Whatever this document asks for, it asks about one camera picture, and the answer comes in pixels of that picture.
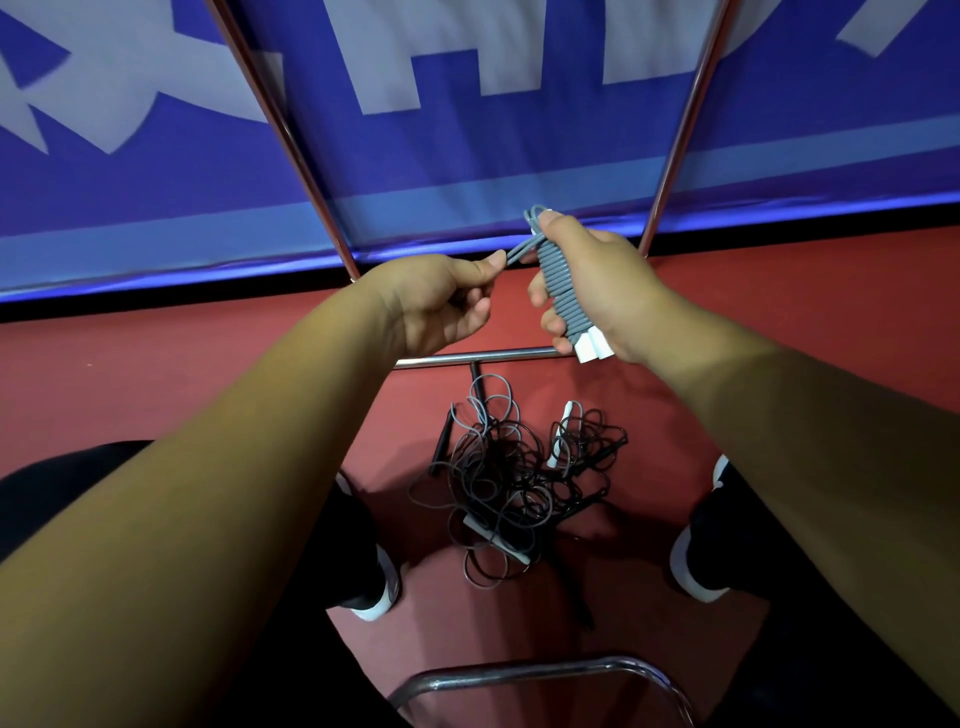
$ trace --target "white shoe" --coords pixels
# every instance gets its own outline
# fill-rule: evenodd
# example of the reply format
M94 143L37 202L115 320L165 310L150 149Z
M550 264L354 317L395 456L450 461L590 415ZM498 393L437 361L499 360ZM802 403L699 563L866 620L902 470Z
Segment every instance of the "white shoe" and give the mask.
M713 466L713 490L723 487L723 481L720 476L727 468L730 460L726 455L720 455L717 464ZM677 580L681 589L687 592L694 599L703 601L707 604L716 601L726 594L730 589L708 589L697 583L690 573L690 568L686 564L686 553L690 549L690 526L687 526L670 549L670 573Z
M347 480L347 477L343 473L337 472L334 477L334 482L337 484L337 487L348 496L353 495L353 488L350 486L350 481ZM383 587L383 595L372 607L350 610L363 621L374 621L375 619L383 617L391 610L394 604L396 604L396 600L400 596L399 573L394 566L394 562L391 561L389 554L387 554L380 544L376 545L376 561L380 565L386 581Z

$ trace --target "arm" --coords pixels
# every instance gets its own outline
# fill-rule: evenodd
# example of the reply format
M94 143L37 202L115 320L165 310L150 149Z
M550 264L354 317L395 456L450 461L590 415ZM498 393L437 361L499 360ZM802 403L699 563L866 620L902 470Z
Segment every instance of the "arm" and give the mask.
M960 417L663 286L622 237L544 212L617 355L686 403L834 589L960 713ZM542 277L531 301L546 303ZM552 309L543 327L566 351Z
M396 360L483 326L504 264L432 255L375 269L0 565L4 719L173 725L208 707Z

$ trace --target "metal pole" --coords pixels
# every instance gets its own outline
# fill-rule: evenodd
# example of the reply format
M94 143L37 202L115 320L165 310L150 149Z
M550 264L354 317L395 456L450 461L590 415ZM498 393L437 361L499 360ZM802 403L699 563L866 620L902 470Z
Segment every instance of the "metal pole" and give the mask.
M610 672L630 672L649 680L669 694L685 725L691 728L695 725L690 702L684 692L659 669L631 655L610 655L558 663L491 663L431 670L409 678L393 691L388 699L390 704L399 710L425 692L486 688L524 680L552 680Z
M666 198L670 194L677 173L680 172L680 166L686 153L686 145L689 143L690 137L693 136L693 128L697 123L700 107L707 96L710 78L713 76L717 62L720 61L727 36L730 34L730 28L736 19L736 11L739 7L740 0L719 0L716 11L713 13L713 18L707 29L707 37L704 39L704 47L701 49L700 59L697 61L697 70L694 72L693 81L690 84L690 93L686 97L684 112L680 117L680 125L677 127L677 133L673 137L673 145L670 147L670 152L663 164L663 171L657 184L657 193L654 195L654 203L650 207L647 224L643 229L643 236L640 238L639 252L643 257L650 253L650 244L654 240L654 235L657 234L657 227L660 226L660 216L663 215Z
M500 349L495 352L440 353L419 359L400 359L394 369L424 369L426 367L451 367L456 364L471 364L474 361L491 363L498 361L522 361L526 359L557 359L571 354L560 353L553 347L533 349Z
M300 148L290 126L287 124L280 104L276 101L276 98L274 98L273 87L263 78L260 69L257 67L253 57L253 51L247 42L247 38L243 34L243 30L240 28L239 23L237 23L236 16L230 8L229 1L206 0L206 6L209 8L210 14L213 15L213 18L217 21L220 32L227 41L227 46L233 53L233 57L239 64L240 69L243 71L243 75L247 78L247 83L250 84L250 88L253 90L253 95L256 96L256 100L260 104L260 108L263 109L264 116L267 117L267 121L270 122L270 126L274 128L276 135L279 137L283 151L287 153L287 157L290 158L294 168L297 170L300 181L306 188L307 197L310 198L314 209L316 209L317 214L320 215L320 219L326 228L326 234L328 234L330 240L333 241L333 247L343 261L344 267L347 268L350 279L358 280L360 278L360 269L357 268L356 260L353 259L353 253L350 252L347 240L344 238L344 234L341 232L333 214L330 212L329 206L326 204L320 185L314 177L313 170L307 162L303 149Z

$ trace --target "black pants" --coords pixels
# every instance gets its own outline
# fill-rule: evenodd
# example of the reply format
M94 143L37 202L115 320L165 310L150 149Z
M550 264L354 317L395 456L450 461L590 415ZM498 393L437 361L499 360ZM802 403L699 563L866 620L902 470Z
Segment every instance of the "black pants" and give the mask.
M0 480L0 561L147 445L74 452ZM724 487L694 511L690 570L705 587L751 592L771 608L708 726L960 724L730 470ZM345 725L408 725L364 675L325 611L382 583L375 538L367 509L333 488L216 723L288 725L330 716L328 722Z
M71 452L0 480L0 561L149 444ZM382 593L382 584L370 512L334 486L290 583L213 722L409 728L367 679L326 615L330 607L352 606L371 591Z

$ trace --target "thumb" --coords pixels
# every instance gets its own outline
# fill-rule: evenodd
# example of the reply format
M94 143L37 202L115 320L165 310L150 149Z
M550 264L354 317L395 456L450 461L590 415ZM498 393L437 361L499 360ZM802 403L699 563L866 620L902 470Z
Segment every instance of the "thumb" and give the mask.
M507 267L507 254L496 251L483 260L459 260L450 258L450 272L457 288L482 288L495 279Z
M543 234L557 244L571 263L589 255L590 248L597 244L596 238L571 215L546 209L540 213L537 222Z

